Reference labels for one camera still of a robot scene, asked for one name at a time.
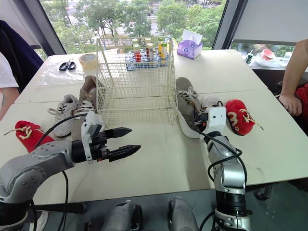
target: purple tissue box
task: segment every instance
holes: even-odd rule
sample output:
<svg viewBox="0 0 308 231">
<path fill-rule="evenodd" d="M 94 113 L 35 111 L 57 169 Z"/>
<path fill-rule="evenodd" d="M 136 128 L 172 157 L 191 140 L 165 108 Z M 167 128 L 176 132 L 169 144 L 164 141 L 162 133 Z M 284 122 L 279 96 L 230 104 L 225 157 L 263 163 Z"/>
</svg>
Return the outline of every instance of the purple tissue box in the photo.
<svg viewBox="0 0 308 231">
<path fill-rule="evenodd" d="M 195 59 L 202 51 L 203 43 L 197 45 L 194 41 L 184 40 L 179 43 L 178 54 L 189 59 Z"/>
</svg>

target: wire basket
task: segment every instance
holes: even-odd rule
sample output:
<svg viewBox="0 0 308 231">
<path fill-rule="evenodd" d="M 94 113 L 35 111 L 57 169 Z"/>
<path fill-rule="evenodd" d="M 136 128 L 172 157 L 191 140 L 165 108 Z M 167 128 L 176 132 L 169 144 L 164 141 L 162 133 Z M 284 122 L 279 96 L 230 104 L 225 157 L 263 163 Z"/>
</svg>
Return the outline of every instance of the wire basket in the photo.
<svg viewBox="0 0 308 231">
<path fill-rule="evenodd" d="M 107 125 L 121 122 L 173 124 L 178 102 L 172 39 L 169 39 L 165 59 L 133 63 L 127 58 L 131 57 L 132 39 L 142 45 L 140 52 L 147 51 L 143 37 L 109 39 L 108 45 L 116 47 L 111 50 L 104 50 L 106 41 L 97 39 L 97 112 Z M 156 48 L 158 37 L 151 40 Z"/>
</svg>

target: human hand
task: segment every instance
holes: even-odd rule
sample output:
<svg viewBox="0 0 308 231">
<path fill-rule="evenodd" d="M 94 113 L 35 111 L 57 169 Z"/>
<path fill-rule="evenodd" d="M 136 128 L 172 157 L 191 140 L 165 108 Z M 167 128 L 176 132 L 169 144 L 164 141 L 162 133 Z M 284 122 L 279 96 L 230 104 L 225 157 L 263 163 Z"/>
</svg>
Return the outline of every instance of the human hand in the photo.
<svg viewBox="0 0 308 231">
<path fill-rule="evenodd" d="M 302 102 L 294 95 L 281 94 L 279 101 L 292 116 L 299 116 L 302 113 Z"/>
</svg>

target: black scissors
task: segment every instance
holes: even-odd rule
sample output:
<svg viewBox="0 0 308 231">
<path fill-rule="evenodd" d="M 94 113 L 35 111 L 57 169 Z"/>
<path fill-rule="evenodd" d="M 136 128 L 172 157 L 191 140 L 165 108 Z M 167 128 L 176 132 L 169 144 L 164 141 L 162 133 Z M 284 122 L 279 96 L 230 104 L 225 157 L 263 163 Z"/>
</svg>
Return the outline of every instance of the black scissors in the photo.
<svg viewBox="0 0 308 231">
<path fill-rule="evenodd" d="M 68 60 L 67 62 L 62 63 L 59 66 L 59 71 L 66 71 L 67 69 L 69 71 L 75 70 L 76 69 L 76 64 L 73 61 Z"/>
</svg>

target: white wall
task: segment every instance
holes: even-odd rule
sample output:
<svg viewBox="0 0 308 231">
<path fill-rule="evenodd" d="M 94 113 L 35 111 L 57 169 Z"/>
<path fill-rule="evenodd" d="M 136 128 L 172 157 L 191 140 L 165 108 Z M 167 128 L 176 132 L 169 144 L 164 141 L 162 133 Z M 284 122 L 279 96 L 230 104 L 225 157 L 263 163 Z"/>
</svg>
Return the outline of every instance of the white wall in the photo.
<svg viewBox="0 0 308 231">
<path fill-rule="evenodd" d="M 248 0 L 233 39 L 308 39 L 308 0 Z"/>
<path fill-rule="evenodd" d="M 12 0 L 0 0 L 0 20 L 4 20 L 29 45 L 39 45 L 23 16 Z"/>
</svg>

